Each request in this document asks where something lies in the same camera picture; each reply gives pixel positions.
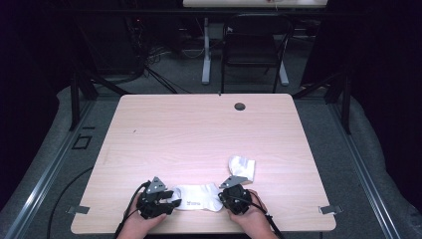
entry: black chair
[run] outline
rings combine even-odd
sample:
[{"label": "black chair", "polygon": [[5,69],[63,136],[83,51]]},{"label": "black chair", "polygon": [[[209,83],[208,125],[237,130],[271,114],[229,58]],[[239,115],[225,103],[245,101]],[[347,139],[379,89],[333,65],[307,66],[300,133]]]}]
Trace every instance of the black chair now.
[{"label": "black chair", "polygon": [[292,36],[292,21],[277,13],[238,14],[223,27],[221,61],[221,93],[224,93],[225,67],[276,68],[273,93],[280,80],[280,66],[288,39]]}]

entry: gray carpet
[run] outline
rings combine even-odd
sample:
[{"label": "gray carpet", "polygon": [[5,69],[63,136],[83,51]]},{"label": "gray carpet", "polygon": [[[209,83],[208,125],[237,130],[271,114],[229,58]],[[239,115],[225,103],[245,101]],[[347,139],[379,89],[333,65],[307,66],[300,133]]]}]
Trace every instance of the gray carpet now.
[{"label": "gray carpet", "polygon": [[[294,94],[299,91],[299,83],[308,53],[312,44],[304,41],[292,40],[289,44],[285,57],[285,65],[291,84],[288,87],[279,87],[278,93]],[[163,54],[160,61],[151,65],[157,73],[171,80],[180,88],[193,94],[217,94],[220,89],[219,51],[214,49],[212,55],[211,83],[204,86],[201,84],[202,58],[188,58],[184,55]],[[255,72],[231,72],[234,81],[239,78],[250,77],[252,80],[260,77],[262,71]],[[273,76],[271,72],[267,76],[271,84]],[[170,94],[152,76],[142,77],[136,81],[121,84],[123,89],[135,94]],[[230,86],[233,92],[244,90],[246,86]],[[67,150],[57,177],[54,180],[43,203],[38,208],[35,217],[30,221],[28,228],[23,233],[24,238],[47,238],[50,214],[58,200],[60,192],[75,177],[95,164],[97,155],[106,135],[113,112],[118,102],[118,96],[102,86],[97,86],[101,96],[91,106],[90,113],[83,120],[82,127],[76,134],[90,137],[91,141],[86,149]],[[181,94],[186,92],[176,88]],[[306,100],[297,100],[296,106],[309,140],[316,166],[320,173],[328,200],[333,205],[340,205],[344,211],[335,216],[337,226],[331,232],[323,233],[323,238],[385,238],[373,209],[362,189],[352,163],[352,155],[342,138],[341,129],[335,126],[336,116],[332,114],[321,99],[324,89],[316,91]],[[14,223],[18,213],[22,210],[25,202],[34,189],[37,181],[42,176],[45,168],[57,156],[62,142],[68,135],[71,125],[70,119],[70,91],[65,89],[59,94],[61,108],[57,114],[54,125],[28,169],[25,178],[19,188],[10,199],[7,206],[0,214],[1,237],[5,237],[10,226]],[[409,217],[411,206],[398,193],[393,181],[384,170],[382,151],[380,150],[376,135],[370,123],[356,101],[352,101],[350,112],[350,128],[352,137],[372,175],[372,178],[380,191],[382,198],[390,212],[401,238],[422,238],[422,234],[412,225]],[[53,220],[51,238],[112,238],[112,235],[74,235],[70,230],[73,215],[67,213],[72,205],[79,202],[87,185],[90,171],[77,179],[66,191],[59,201]],[[316,232],[295,233],[286,232],[286,238],[319,238]],[[230,236],[206,236],[206,235],[174,235],[167,238],[243,238],[243,235]]]}]

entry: cable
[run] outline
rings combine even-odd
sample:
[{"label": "cable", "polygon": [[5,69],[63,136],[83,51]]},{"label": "cable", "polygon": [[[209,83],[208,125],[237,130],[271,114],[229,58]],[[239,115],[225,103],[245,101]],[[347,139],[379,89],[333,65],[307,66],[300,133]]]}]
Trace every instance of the cable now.
[{"label": "cable", "polygon": [[155,71],[153,71],[152,69],[150,69],[149,67],[145,67],[145,69],[159,82],[161,83],[163,86],[165,86],[169,91],[171,91],[174,94],[178,94],[177,91],[171,86],[175,86],[176,88],[182,90],[185,93],[191,94],[191,92],[181,88],[180,86],[176,85],[175,83],[171,82],[170,80],[164,78],[163,76],[159,75],[158,73],[156,73]]},{"label": "cable", "polygon": [[[194,52],[194,51],[201,51],[199,54],[197,54],[196,56],[189,56],[188,54],[186,54],[186,52]],[[190,59],[195,59],[198,58],[202,55],[202,53],[204,53],[205,49],[191,49],[191,50],[182,50],[182,53],[185,57],[190,58]]]},{"label": "cable", "polygon": [[283,236],[283,234],[282,234],[282,232],[279,230],[279,228],[277,227],[277,225],[276,225],[276,223],[274,223],[274,221],[273,221],[273,216],[271,216],[264,208],[263,208],[263,206],[262,206],[262,203],[261,203],[261,200],[259,199],[259,197],[255,194],[255,193],[253,193],[253,192],[251,192],[251,191],[249,191],[250,193],[252,193],[254,196],[256,196],[257,197],[257,199],[258,199],[258,201],[259,201],[259,203],[260,203],[260,205],[257,205],[256,203],[253,203],[253,202],[251,202],[251,201],[248,201],[248,200],[245,200],[245,199],[243,199],[243,198],[240,198],[240,197],[235,197],[235,196],[231,196],[231,195],[228,195],[229,197],[231,197],[231,198],[233,198],[233,199],[236,199],[236,200],[239,200],[239,201],[243,201],[243,202],[246,202],[246,203],[248,203],[248,204],[250,204],[250,205],[252,205],[252,206],[255,206],[256,208],[258,208],[260,211],[262,211],[263,213],[264,213],[264,215],[265,215],[265,217],[267,218],[267,221],[270,223],[270,225],[271,225],[271,227],[274,229],[274,233],[276,234],[276,236],[278,237],[278,238],[280,238],[280,239],[285,239],[285,237]]},{"label": "cable", "polygon": [[135,211],[137,211],[137,209],[136,210],[134,210],[134,211],[132,211],[132,212],[130,212],[129,213],[129,211],[130,211],[130,207],[131,207],[131,204],[133,203],[133,200],[134,200],[134,198],[136,197],[136,195],[137,195],[137,193],[139,192],[139,190],[142,188],[142,187],[145,187],[146,188],[146,184],[147,183],[149,183],[149,181],[148,182],[144,182],[144,183],[142,183],[138,188],[136,188],[136,190],[134,191],[134,193],[133,193],[133,195],[132,195],[132,197],[130,198],[130,202],[129,202],[129,204],[127,205],[127,208],[126,208],[126,210],[124,211],[124,216],[123,216],[123,219],[121,220],[121,222],[120,222],[120,224],[118,224],[118,226],[117,226],[117,229],[115,229],[115,232],[114,232],[114,239],[116,239],[117,238],[117,236],[118,236],[118,234],[120,233],[120,231],[121,231],[121,229],[123,229],[123,225],[124,225],[124,222],[126,222],[126,220],[127,220],[127,218],[129,218]]},{"label": "cable", "polygon": [[50,213],[50,219],[49,219],[49,225],[47,228],[47,239],[50,238],[50,232],[51,232],[51,227],[52,227],[52,222],[53,222],[53,216],[54,216],[54,212],[56,211],[56,207],[59,204],[60,199],[62,198],[62,196],[65,194],[65,192],[68,190],[68,188],[78,179],[80,178],[82,175],[84,175],[85,173],[87,173],[88,171],[93,170],[93,167],[87,168],[86,170],[84,170],[83,172],[81,172],[78,176],[76,176],[71,182],[68,183],[68,185],[66,185],[66,187],[62,190],[62,192],[60,193],[59,198],[57,199],[56,203],[54,204],[53,210]]}]

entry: black wire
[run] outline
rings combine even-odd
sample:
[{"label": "black wire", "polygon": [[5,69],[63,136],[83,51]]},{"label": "black wire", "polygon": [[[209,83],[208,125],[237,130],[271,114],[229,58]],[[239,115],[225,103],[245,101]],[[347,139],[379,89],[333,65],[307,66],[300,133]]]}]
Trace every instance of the black wire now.
[{"label": "black wire", "polygon": [[62,192],[60,193],[59,198],[57,199],[56,203],[54,204],[53,210],[50,213],[50,219],[49,219],[49,225],[47,228],[47,238],[50,238],[50,232],[51,232],[51,227],[52,227],[52,222],[53,222],[53,216],[54,216],[54,212],[56,211],[56,207],[59,204],[60,199],[62,198],[62,196],[65,194],[65,192],[68,190],[68,188],[78,179],[80,178],[82,175],[84,175],[85,173],[87,173],[88,171],[93,170],[93,167],[87,168],[86,170],[84,170],[83,172],[81,172],[78,176],[76,176],[71,182],[68,183],[68,185],[66,185],[66,187],[62,190]]},{"label": "black wire", "polygon": [[135,211],[137,211],[138,209],[136,208],[136,210],[134,210],[134,211],[132,211],[132,212],[130,212],[129,213],[129,210],[130,210],[130,207],[131,207],[131,204],[133,203],[133,200],[134,200],[134,198],[136,197],[136,195],[137,195],[137,193],[139,192],[139,190],[142,188],[142,187],[145,187],[146,188],[146,186],[147,186],[147,184],[148,183],[150,183],[149,181],[147,181],[147,182],[144,182],[144,183],[142,183],[135,191],[134,191],[134,193],[133,193],[133,195],[132,195],[132,197],[130,198],[130,202],[129,202],[129,204],[127,205],[127,208],[126,208],[126,210],[124,211],[124,216],[123,216],[123,219],[121,220],[121,222],[118,224],[118,226],[117,226],[117,229],[115,230],[115,232],[114,232],[114,236],[113,236],[113,238],[115,239],[115,238],[117,238],[118,237],[118,234],[120,233],[120,231],[121,231],[121,229],[123,228],[123,226],[124,226],[124,223],[126,222],[126,220],[127,220],[127,218],[129,218]]},{"label": "black wire", "polygon": [[245,199],[243,199],[243,198],[240,198],[240,197],[235,197],[235,196],[231,196],[231,195],[228,195],[229,197],[231,197],[231,198],[233,198],[233,199],[236,199],[236,200],[239,200],[239,201],[243,201],[243,202],[246,202],[246,203],[248,203],[248,204],[250,204],[250,205],[253,205],[253,206],[255,206],[256,208],[258,208],[260,211],[262,211],[263,213],[264,213],[264,215],[265,215],[265,217],[267,218],[267,221],[270,223],[270,225],[271,225],[271,227],[273,227],[273,229],[274,229],[274,232],[275,232],[275,234],[276,234],[276,236],[277,237],[279,237],[280,239],[284,239],[285,237],[283,236],[283,234],[282,234],[282,232],[279,230],[279,228],[277,227],[277,225],[276,225],[276,223],[274,223],[274,221],[273,221],[273,216],[271,216],[263,207],[262,207],[262,203],[261,203],[261,200],[259,199],[259,197],[255,194],[255,193],[253,193],[253,192],[251,192],[251,191],[249,191],[250,193],[252,193],[254,196],[256,196],[257,197],[257,199],[258,199],[258,201],[260,202],[260,205],[257,205],[256,203],[253,203],[253,202],[251,202],[251,201],[248,201],[248,200],[245,200]]},{"label": "black wire", "polygon": [[174,94],[178,94],[177,91],[171,86],[175,86],[176,88],[182,90],[185,93],[189,93],[191,94],[189,91],[179,87],[178,85],[174,84],[173,82],[171,82],[170,80],[164,78],[163,76],[159,75],[158,73],[156,73],[155,71],[153,71],[152,69],[150,69],[149,67],[145,67],[145,69],[159,82],[161,83],[164,87],[166,87],[169,91],[171,91]]},{"label": "black wire", "polygon": [[132,75],[128,76],[127,78],[124,79],[119,79],[119,80],[107,80],[110,83],[113,83],[115,85],[119,85],[119,84],[123,84],[123,83],[129,83],[129,82],[133,82],[134,80],[140,78],[143,74],[143,69],[142,67],[140,67],[140,69],[133,73]]}]

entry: chair leg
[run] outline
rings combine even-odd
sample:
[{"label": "chair leg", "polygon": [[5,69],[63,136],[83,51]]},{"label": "chair leg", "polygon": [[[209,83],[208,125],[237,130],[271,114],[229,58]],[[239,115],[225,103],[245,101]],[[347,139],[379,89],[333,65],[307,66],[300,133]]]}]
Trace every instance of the chair leg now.
[{"label": "chair leg", "polygon": [[275,93],[276,90],[277,90],[277,83],[279,82],[279,80],[280,80],[280,72],[279,72],[279,69],[278,69],[277,73],[276,73],[276,79],[274,80],[273,93]]},{"label": "chair leg", "polygon": [[223,63],[221,64],[221,89],[220,89],[221,94],[224,93],[224,70],[225,70],[225,66]]}]

